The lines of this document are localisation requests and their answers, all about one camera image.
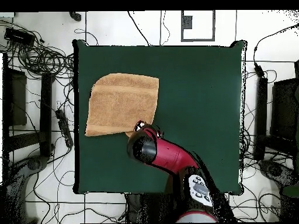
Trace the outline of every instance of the towel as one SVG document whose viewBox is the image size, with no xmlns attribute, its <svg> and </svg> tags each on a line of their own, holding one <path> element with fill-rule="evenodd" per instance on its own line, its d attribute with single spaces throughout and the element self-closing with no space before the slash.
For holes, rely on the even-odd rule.
<svg viewBox="0 0 299 224">
<path fill-rule="evenodd" d="M 85 136 L 125 132 L 136 123 L 152 124 L 157 107 L 159 79 L 144 75 L 111 73 L 92 87 Z"/>
</svg>

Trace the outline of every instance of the green table surface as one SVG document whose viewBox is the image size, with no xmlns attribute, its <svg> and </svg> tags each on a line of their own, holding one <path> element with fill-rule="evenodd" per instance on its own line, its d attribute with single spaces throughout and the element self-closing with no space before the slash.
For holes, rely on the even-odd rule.
<svg viewBox="0 0 299 224">
<path fill-rule="evenodd" d="M 159 78 L 154 124 L 164 131 L 165 139 L 202 158 L 220 191 L 240 192 L 243 41 L 232 48 L 87 46 L 79 40 L 73 44 L 78 46 L 79 59 L 77 193 L 158 193 L 165 189 L 167 173 L 128 157 L 125 133 L 85 136 L 92 85 L 110 73 Z"/>
</svg>

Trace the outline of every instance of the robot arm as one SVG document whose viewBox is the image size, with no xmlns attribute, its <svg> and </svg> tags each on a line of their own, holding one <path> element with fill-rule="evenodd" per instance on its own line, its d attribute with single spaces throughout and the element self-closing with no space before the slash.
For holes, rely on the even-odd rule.
<svg viewBox="0 0 299 224">
<path fill-rule="evenodd" d="M 173 175 L 176 222 L 237 222 L 229 203 L 215 186 L 201 158 L 163 139 L 160 131 L 139 121 L 128 140 L 132 159 Z"/>
</svg>

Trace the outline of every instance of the grout line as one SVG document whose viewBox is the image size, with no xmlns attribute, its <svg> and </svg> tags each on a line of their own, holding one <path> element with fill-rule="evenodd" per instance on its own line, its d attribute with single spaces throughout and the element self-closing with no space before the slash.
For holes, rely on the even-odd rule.
<svg viewBox="0 0 299 224">
<path fill-rule="evenodd" d="M 159 46 L 161 46 L 161 36 L 162 36 L 162 34 L 161 34 L 161 32 L 162 32 L 162 11 L 160 11 L 160 41 L 159 41 Z"/>
<path fill-rule="evenodd" d="M 235 41 L 237 40 L 237 20 L 238 20 L 238 11 L 236 10 Z"/>
<path fill-rule="evenodd" d="M 64 201 L 28 201 L 26 200 L 25 202 L 34 202 L 34 203 L 49 203 L 49 204 L 112 204 L 112 205 L 123 205 L 126 204 L 125 202 L 64 202 Z"/>
<path fill-rule="evenodd" d="M 245 60 L 245 62 L 254 62 L 254 60 Z M 256 60 L 255 62 L 290 62 L 295 63 L 294 61 L 270 61 L 270 60 Z"/>
<path fill-rule="evenodd" d="M 87 11 L 85 11 L 85 42 L 87 42 Z"/>
<path fill-rule="evenodd" d="M 32 203 L 42 203 L 42 204 L 112 204 L 112 205 L 123 205 L 126 204 L 125 202 L 64 202 L 64 201 L 25 201 L 25 202 L 32 202 Z M 254 207 L 254 206 L 233 206 L 230 205 L 231 208 L 237 209 L 237 208 L 250 208 L 250 209 L 258 209 L 259 207 Z M 261 209 L 271 209 L 271 207 L 261 207 Z"/>
<path fill-rule="evenodd" d="M 33 129 L 13 129 L 14 131 L 35 131 Z"/>
<path fill-rule="evenodd" d="M 248 208 L 248 209 L 259 209 L 260 207 L 254 207 L 254 206 L 231 206 L 233 209 L 238 209 L 238 208 Z M 261 207 L 261 209 L 280 209 L 281 207 Z"/>
<path fill-rule="evenodd" d="M 86 219 L 86 194 L 84 194 L 84 223 Z"/>
<path fill-rule="evenodd" d="M 12 136 L 15 136 L 15 129 L 12 126 Z M 15 163 L 15 151 L 12 151 L 12 163 Z"/>
</svg>

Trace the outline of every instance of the white floor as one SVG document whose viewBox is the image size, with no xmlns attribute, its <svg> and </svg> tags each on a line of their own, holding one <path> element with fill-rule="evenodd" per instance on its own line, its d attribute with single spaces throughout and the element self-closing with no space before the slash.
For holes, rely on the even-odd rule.
<svg viewBox="0 0 299 224">
<path fill-rule="evenodd" d="M 25 27 L 28 30 L 34 30 L 41 34 L 45 45 L 57 47 L 62 49 L 66 55 L 73 53 L 72 40 L 85 39 L 85 33 L 75 33 L 75 29 L 85 30 L 85 15 L 86 16 L 86 31 L 92 33 L 98 40 L 99 45 L 123 45 L 123 46 L 136 46 L 147 45 L 144 38 L 140 35 L 134 23 L 128 16 L 127 12 L 79 12 L 82 15 L 82 21 L 76 22 L 70 18 L 68 12 L 37 12 L 37 13 L 17 13 L 13 22 Z M 261 10 L 217 10 L 215 12 L 215 42 L 196 42 L 196 43 L 181 43 L 180 42 L 180 11 L 162 11 L 162 20 L 164 25 L 161 27 L 161 41 L 160 41 L 160 11 L 145 11 L 145 12 L 131 12 L 132 17 L 135 19 L 136 24 L 147 38 L 148 42 L 152 45 L 159 45 L 164 43 L 168 45 L 213 45 L 213 46 L 229 46 L 235 40 L 246 40 L 248 42 L 246 52 L 246 70 L 254 72 L 253 69 L 253 49 L 256 43 L 263 37 L 275 33 L 284 27 L 288 27 L 298 23 L 298 19 L 294 15 L 283 11 L 261 11 Z M 0 28 L 0 42 L 3 38 Z M 277 81 L 283 79 L 294 78 L 294 64 L 292 62 L 299 60 L 299 38 L 298 29 L 286 31 L 269 37 L 259 44 L 256 52 L 256 61 L 259 62 L 263 70 L 275 70 L 277 72 Z M 86 41 L 90 45 L 95 45 L 96 40 L 90 34 L 86 35 Z M 269 72 L 269 81 L 275 78 L 273 72 Z M 254 75 L 246 82 L 246 106 L 245 113 L 250 112 L 255 108 L 255 87 L 257 76 Z M 60 80 L 62 84 L 67 84 L 68 79 Z M 271 101 L 271 88 L 273 84 L 269 84 L 269 101 Z M 40 93 L 40 81 L 28 80 L 27 88 L 32 93 Z M 63 87 L 54 82 L 53 84 L 53 105 L 54 109 L 57 108 L 59 102 L 65 100 L 63 94 Z M 70 95 L 71 101 L 73 100 L 73 93 Z M 39 97 L 27 92 L 27 102 L 35 100 L 38 102 Z M 271 104 L 268 104 L 268 114 L 270 116 Z M 72 111 L 74 107 L 67 107 L 67 117 L 70 120 L 74 119 Z M 39 109 L 34 103 L 27 104 L 26 111 L 33 120 L 37 130 L 39 129 Z M 253 115 L 248 114 L 245 117 L 245 127 L 249 128 Z M 253 134 L 253 125 L 249 128 L 250 134 Z M 57 119 L 53 118 L 53 133 L 52 140 L 61 136 L 57 124 Z M 11 134 L 17 135 L 32 131 L 33 128 L 28 121 L 24 127 L 15 127 Z M 31 151 L 38 148 L 38 145 L 33 145 L 24 149 L 19 149 L 11 153 L 10 159 L 14 161 L 25 158 Z M 63 138 L 57 141 L 55 156 L 63 155 L 67 151 Z M 125 210 L 125 199 L 122 194 L 111 193 L 88 193 L 87 195 L 76 195 L 72 191 L 72 186 L 58 185 L 59 182 L 55 178 L 53 166 L 58 168 L 55 170 L 57 178 L 65 185 L 72 185 L 74 183 L 74 150 L 71 151 L 65 158 L 59 159 L 50 164 L 40 173 L 39 185 L 36 189 L 39 196 L 50 202 L 51 210 L 46 216 L 44 223 L 57 223 L 54 216 L 54 209 L 59 203 L 59 220 L 66 214 L 80 212 L 76 215 L 68 215 L 63 218 L 62 223 L 100 223 L 106 218 L 95 214 L 91 210 L 84 213 L 85 208 L 92 208 L 94 211 L 107 215 L 109 217 L 119 217 Z M 230 205 L 233 207 L 233 212 L 238 218 L 256 218 L 255 221 L 263 221 L 260 212 L 256 209 L 255 194 L 257 197 L 264 193 L 274 193 L 278 195 L 276 185 L 263 177 L 258 170 L 250 167 L 244 171 L 245 192 L 240 196 L 229 196 Z M 36 175 L 32 176 L 27 186 L 27 210 L 29 216 L 37 216 L 40 221 L 48 211 L 48 205 L 41 202 L 32 192 L 33 184 L 36 181 Z M 279 200 L 272 196 L 265 196 L 262 199 L 265 207 L 279 208 Z M 263 217 L 267 221 L 277 221 L 278 218 L 271 212 L 263 213 Z"/>
</svg>

